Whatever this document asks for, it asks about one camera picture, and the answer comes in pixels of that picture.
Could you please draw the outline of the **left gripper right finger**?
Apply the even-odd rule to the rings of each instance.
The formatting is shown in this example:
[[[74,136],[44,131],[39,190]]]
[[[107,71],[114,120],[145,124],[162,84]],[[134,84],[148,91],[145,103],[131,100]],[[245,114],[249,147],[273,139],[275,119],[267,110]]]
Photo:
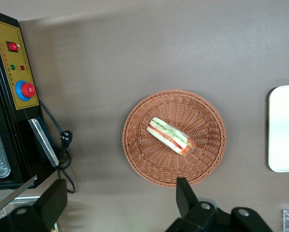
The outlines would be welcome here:
[[[235,207],[226,213],[209,201],[200,201],[184,177],[177,178],[176,203],[181,216],[168,227],[168,232],[272,231],[251,208]]]

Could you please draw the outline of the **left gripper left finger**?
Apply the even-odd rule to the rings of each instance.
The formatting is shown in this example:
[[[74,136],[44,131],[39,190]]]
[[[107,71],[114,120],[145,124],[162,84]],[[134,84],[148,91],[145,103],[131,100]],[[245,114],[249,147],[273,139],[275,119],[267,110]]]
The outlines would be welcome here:
[[[0,232],[49,232],[66,206],[66,181],[57,179],[32,205],[21,204],[1,218]]]

